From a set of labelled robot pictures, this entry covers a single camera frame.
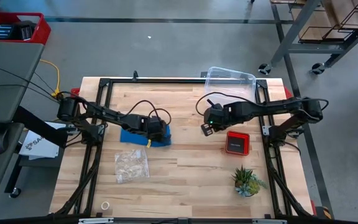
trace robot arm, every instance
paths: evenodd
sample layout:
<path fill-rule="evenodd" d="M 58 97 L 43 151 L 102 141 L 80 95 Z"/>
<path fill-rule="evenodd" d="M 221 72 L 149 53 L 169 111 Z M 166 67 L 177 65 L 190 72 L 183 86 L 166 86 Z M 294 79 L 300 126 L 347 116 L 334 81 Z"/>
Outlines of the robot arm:
<path fill-rule="evenodd" d="M 221 106 L 211 104 L 204 112 L 204 124 L 201 129 L 205 136 L 217 131 L 225 130 L 235 124 L 242 124 L 257 116 L 291 113 L 293 116 L 279 126 L 271 126 L 268 129 L 269 140 L 272 142 L 284 141 L 287 133 L 299 128 L 306 123 L 317 123 L 323 119 L 320 99 L 290 98 L 263 103 L 251 101 L 238 101 Z"/>
<path fill-rule="evenodd" d="M 80 113 L 80 104 L 86 108 L 86 112 L 83 114 Z M 124 130 L 145 136 L 151 141 L 165 142 L 170 139 L 170 136 L 166 135 L 166 122 L 156 116 L 122 114 L 96 103 L 87 102 L 81 97 L 61 99 L 57 117 L 62 121 L 73 123 L 82 132 L 83 143 L 92 145 L 101 142 L 104 127 L 89 124 L 87 118 L 97 118 L 119 125 Z"/>

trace caster wheel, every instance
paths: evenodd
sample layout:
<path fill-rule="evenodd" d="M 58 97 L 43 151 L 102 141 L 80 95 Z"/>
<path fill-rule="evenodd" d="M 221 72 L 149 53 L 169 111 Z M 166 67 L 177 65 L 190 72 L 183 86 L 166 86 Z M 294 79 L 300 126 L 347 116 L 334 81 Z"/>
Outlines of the caster wheel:
<path fill-rule="evenodd" d="M 13 189 L 12 193 L 9 194 L 9 197 L 10 198 L 17 198 L 20 195 L 21 192 L 22 192 L 21 189 L 18 189 L 18 188 L 15 187 Z"/>
<path fill-rule="evenodd" d="M 315 75 L 320 75 L 320 74 L 323 74 L 325 69 L 326 69 L 326 67 L 322 63 L 316 63 L 311 67 L 310 72 Z"/>
<path fill-rule="evenodd" d="M 260 72 L 264 75 L 268 75 L 270 73 L 270 71 L 272 71 L 272 68 L 268 64 L 262 64 L 259 66 L 259 69 L 258 69 L 258 72 Z"/>

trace plastic bag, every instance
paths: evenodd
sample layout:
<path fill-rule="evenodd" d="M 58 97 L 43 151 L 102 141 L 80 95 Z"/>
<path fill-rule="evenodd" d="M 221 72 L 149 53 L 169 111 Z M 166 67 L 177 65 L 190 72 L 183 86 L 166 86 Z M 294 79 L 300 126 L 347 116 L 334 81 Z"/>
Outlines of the plastic bag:
<path fill-rule="evenodd" d="M 120 152 L 116 158 L 116 179 L 118 184 L 142 177 L 150 177 L 149 164 L 144 149 Z"/>

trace red square object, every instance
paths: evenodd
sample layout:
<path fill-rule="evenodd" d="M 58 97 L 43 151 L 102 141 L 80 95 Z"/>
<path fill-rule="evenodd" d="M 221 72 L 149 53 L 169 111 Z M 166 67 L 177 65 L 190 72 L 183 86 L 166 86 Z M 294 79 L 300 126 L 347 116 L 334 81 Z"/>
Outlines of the red square object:
<path fill-rule="evenodd" d="M 226 152 L 246 156 L 249 154 L 249 134 L 228 131 Z"/>

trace red bin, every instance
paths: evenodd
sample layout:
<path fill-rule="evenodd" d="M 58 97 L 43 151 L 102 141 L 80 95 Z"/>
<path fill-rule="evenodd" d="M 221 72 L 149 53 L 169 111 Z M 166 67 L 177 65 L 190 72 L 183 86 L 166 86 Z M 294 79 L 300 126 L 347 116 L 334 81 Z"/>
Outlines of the red bin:
<path fill-rule="evenodd" d="M 18 16 L 37 16 L 39 21 L 30 40 L 0 40 L 4 42 L 22 42 L 46 44 L 50 34 L 50 26 L 45 21 L 44 15 L 38 12 L 0 12 L 0 24 L 13 24 L 20 22 Z"/>

